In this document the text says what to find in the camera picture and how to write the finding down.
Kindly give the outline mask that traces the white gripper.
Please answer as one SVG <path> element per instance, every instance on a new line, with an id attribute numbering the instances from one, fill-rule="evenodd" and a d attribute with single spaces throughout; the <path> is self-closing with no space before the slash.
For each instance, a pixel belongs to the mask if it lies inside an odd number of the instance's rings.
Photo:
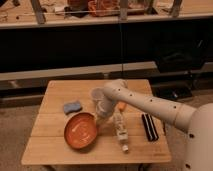
<path id="1" fill-rule="evenodd" d="M 109 118 L 114 113 L 117 102 L 107 97 L 96 100 L 96 114 L 101 118 Z"/>

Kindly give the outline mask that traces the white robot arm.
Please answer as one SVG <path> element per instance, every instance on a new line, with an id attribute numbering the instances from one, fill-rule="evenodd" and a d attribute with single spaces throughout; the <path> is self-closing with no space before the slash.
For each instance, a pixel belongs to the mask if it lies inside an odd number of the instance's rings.
<path id="1" fill-rule="evenodd" d="M 107 82 L 101 90 L 103 98 L 96 105 L 99 117 L 112 115 L 118 102 L 144 111 L 187 134 L 182 171 L 213 171 L 213 103 L 191 107 L 132 91 L 123 79 Z"/>

